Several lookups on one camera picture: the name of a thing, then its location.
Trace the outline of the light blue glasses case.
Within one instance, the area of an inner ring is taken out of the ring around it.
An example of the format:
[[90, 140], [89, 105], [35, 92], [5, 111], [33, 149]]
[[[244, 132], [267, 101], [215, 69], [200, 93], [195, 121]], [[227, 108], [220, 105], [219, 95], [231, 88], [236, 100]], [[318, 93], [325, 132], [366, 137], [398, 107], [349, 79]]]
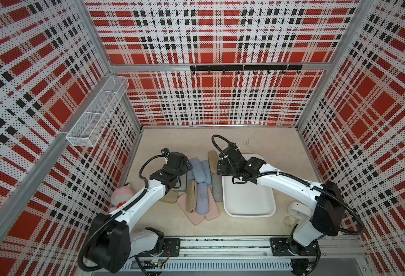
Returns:
[[192, 174], [194, 179], [197, 183], [205, 183], [206, 182], [206, 173], [202, 166], [202, 163], [199, 159], [193, 158], [190, 160], [190, 164], [192, 165]]

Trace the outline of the brown glasses case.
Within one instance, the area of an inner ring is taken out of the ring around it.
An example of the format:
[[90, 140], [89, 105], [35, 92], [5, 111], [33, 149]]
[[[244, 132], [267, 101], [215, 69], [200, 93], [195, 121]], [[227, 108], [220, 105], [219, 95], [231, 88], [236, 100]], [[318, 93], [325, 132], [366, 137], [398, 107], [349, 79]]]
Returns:
[[197, 206], [197, 182], [196, 180], [192, 179], [187, 184], [187, 204], [186, 210], [188, 212], [194, 212]]

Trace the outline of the beige glasses case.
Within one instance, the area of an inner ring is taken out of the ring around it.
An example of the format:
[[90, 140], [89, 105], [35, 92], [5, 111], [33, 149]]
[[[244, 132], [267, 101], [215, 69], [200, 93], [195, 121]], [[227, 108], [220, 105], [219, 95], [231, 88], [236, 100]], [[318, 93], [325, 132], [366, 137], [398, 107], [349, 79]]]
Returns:
[[175, 202], [177, 202], [178, 199], [178, 193], [174, 190], [169, 191], [167, 194], [165, 194], [160, 201], [162, 202], [166, 202], [169, 204], [173, 204]]

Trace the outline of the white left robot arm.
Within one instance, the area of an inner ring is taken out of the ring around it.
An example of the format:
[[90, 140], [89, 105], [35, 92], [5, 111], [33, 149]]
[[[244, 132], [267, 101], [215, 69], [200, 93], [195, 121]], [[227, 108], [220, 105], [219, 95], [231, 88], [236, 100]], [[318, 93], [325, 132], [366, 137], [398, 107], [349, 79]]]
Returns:
[[77, 264], [82, 271], [105, 269], [116, 273], [128, 259], [137, 258], [143, 252], [162, 250], [164, 234], [161, 231], [154, 228], [138, 233], [132, 231], [142, 216], [193, 167], [186, 155], [168, 148], [151, 160], [157, 158], [165, 158], [166, 164], [149, 178], [139, 175], [144, 181], [140, 191], [116, 210], [93, 218], [78, 254]]

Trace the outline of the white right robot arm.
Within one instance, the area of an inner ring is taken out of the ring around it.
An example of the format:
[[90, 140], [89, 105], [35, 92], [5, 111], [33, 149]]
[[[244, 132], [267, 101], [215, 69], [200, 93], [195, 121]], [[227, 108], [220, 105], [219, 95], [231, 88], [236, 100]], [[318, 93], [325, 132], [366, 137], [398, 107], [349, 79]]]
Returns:
[[250, 182], [272, 188], [291, 196], [313, 212], [293, 228], [282, 251], [300, 256], [325, 236], [337, 236], [340, 232], [355, 236], [364, 233], [365, 225], [360, 215], [345, 203], [337, 184], [307, 181], [279, 170], [263, 159], [246, 159], [236, 143], [221, 135], [213, 135], [211, 141], [220, 153], [218, 175], [230, 177], [234, 185]]

